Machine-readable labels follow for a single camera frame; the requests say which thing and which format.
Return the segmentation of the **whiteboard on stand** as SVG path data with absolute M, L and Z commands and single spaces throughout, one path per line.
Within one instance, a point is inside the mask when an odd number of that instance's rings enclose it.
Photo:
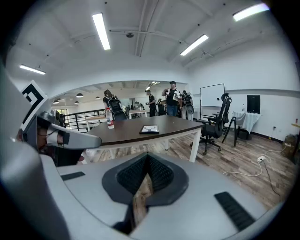
M 221 110 L 221 96 L 225 92 L 224 84 L 216 84 L 200 88 L 200 119 L 213 116 Z

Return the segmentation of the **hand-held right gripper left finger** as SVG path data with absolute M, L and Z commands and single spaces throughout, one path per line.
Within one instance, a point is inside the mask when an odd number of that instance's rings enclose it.
M 114 202 L 102 186 L 104 173 L 136 154 L 98 163 L 56 167 L 41 156 L 45 179 L 63 215 L 70 240 L 149 240 L 147 233 L 125 235 L 112 228 L 124 220 L 127 205 Z

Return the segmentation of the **black monitor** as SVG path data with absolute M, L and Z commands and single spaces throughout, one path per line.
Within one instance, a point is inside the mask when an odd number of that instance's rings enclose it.
M 247 112 L 260 114 L 260 95 L 247 95 Z

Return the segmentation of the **black office chair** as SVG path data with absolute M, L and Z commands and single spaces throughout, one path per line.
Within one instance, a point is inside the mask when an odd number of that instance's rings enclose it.
M 228 93 L 224 93 L 221 96 L 221 100 L 223 103 L 219 113 L 216 113 L 214 117 L 206 117 L 207 120 L 197 120 L 197 122 L 204 124 L 199 141 L 199 143 L 205 144 L 203 155 L 207 154 L 208 144 L 218 147 L 218 151 L 221 151 L 221 147 L 215 143 L 215 139 L 218 139 L 223 135 L 223 126 L 229 121 L 228 111 L 232 99 L 229 97 Z
M 228 112 L 229 112 L 230 104 L 232 102 L 232 98 L 229 97 L 228 93 L 224 93 L 221 96 L 221 100 L 225 103 L 225 108 L 222 113 L 222 121 L 223 121 L 223 124 L 226 124 L 229 121 Z M 213 116 L 208 116 L 208 119 L 212 119 L 212 121 L 216 121 L 218 115 L 219 115 L 219 113 L 214 113 Z

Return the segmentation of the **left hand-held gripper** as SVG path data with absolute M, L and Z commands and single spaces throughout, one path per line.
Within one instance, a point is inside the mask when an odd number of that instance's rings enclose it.
M 55 146 L 69 150 L 99 148 L 100 137 L 60 127 L 51 120 L 48 98 L 34 81 L 20 91 L 0 63 L 0 150 L 12 150 L 18 138 L 39 150 Z

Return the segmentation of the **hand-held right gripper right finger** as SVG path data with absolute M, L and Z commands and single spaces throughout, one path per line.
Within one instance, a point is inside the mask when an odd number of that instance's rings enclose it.
M 280 203 L 266 210 L 255 196 L 222 173 L 169 155 L 159 156 L 184 169 L 189 186 L 173 204 L 150 207 L 130 234 L 135 240 L 252 240 L 283 206 Z M 214 197 L 222 192 L 228 192 L 254 218 L 254 223 L 238 230 Z

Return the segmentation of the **framed deer picture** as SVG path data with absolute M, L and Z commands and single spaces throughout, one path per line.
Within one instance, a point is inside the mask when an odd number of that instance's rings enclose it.
M 158 125 L 144 125 L 139 134 L 159 134 Z

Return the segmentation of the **brown basket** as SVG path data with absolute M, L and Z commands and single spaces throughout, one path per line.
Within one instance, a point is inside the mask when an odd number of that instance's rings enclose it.
M 296 149 L 296 143 L 298 140 L 297 135 L 288 134 L 283 143 L 282 143 L 282 153 L 284 156 L 286 156 L 289 159 L 293 159 L 293 152 Z

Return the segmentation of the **black bag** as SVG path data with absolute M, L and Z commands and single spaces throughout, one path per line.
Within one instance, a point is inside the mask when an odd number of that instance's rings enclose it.
M 242 128 L 238 129 L 237 137 L 242 139 L 242 140 L 247 140 L 247 141 L 252 139 L 251 134 L 247 130 L 242 129 Z

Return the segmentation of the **black metal railing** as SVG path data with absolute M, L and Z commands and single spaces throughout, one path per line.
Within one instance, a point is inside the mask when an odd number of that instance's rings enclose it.
M 101 114 L 104 115 L 104 111 L 104 109 L 98 109 L 65 115 L 64 125 L 66 128 L 71 130 L 77 130 L 82 133 L 88 132 L 85 119 L 87 117 L 93 117 Z M 97 125 L 99 125 L 97 122 L 90 123 L 90 129 L 96 127 Z

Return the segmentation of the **white ceiling tube light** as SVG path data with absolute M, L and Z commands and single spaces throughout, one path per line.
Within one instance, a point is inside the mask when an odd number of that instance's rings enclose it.
M 104 24 L 104 20 L 103 20 L 103 14 L 99 13 L 99 14 L 95 14 L 92 16 L 92 19 L 94 21 L 99 39 L 101 41 L 101 44 L 103 46 L 104 50 L 110 50 L 110 44 L 109 44 L 109 40 L 107 37 L 107 33 L 106 33 L 106 29 L 105 29 L 105 24 Z
M 249 16 L 252 16 L 252 15 L 255 15 L 255 14 L 258 14 L 258 13 L 261 13 L 261 12 L 265 12 L 265 11 L 269 11 L 270 8 L 268 7 L 267 4 L 265 3 L 259 3 L 259 4 L 256 4 L 256 5 L 252 5 L 250 7 L 247 7 L 237 13 L 234 13 L 233 14 L 233 18 L 234 20 L 237 22 L 237 21 L 240 21 L 244 18 L 247 18 Z
M 37 73 L 37 74 L 40 74 L 40 75 L 45 75 L 44 71 L 38 70 L 38 69 L 35 69 L 35 68 L 32 68 L 32 67 L 28 67 L 26 65 L 20 65 L 19 68 L 24 69 L 24 70 L 28 70 L 30 72 L 34 72 L 34 73 Z
M 188 46 L 183 52 L 180 53 L 181 56 L 185 56 L 188 53 L 190 53 L 193 49 L 198 47 L 201 43 L 209 39 L 209 37 L 206 34 L 203 34 L 200 36 L 195 42 L 193 42 L 190 46 Z

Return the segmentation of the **white-legged wooden table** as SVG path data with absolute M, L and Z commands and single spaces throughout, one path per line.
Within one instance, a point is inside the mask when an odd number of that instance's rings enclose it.
M 144 114 L 145 118 L 147 118 L 147 111 L 146 110 L 130 110 L 129 111 L 129 119 L 132 119 L 133 114 Z
M 90 123 L 93 122 L 97 122 L 98 124 L 102 123 L 102 122 L 107 122 L 106 120 L 106 116 L 101 114 L 101 115 L 97 115 L 97 116 L 93 116 L 93 117 L 87 117 L 85 119 L 86 121 L 86 125 L 87 125 L 87 130 L 90 131 Z

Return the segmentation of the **white cloth covered table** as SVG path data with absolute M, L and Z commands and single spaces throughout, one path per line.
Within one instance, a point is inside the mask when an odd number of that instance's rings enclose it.
M 261 114 L 233 111 L 232 116 L 236 118 L 236 125 L 250 134 L 253 126 L 261 117 Z

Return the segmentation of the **plastic water bottle red cap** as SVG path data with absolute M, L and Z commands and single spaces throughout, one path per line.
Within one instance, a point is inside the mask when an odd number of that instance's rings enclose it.
M 114 128 L 113 113 L 112 113 L 112 111 L 110 110 L 109 107 L 106 108 L 105 115 L 106 115 L 108 128 L 113 129 Z

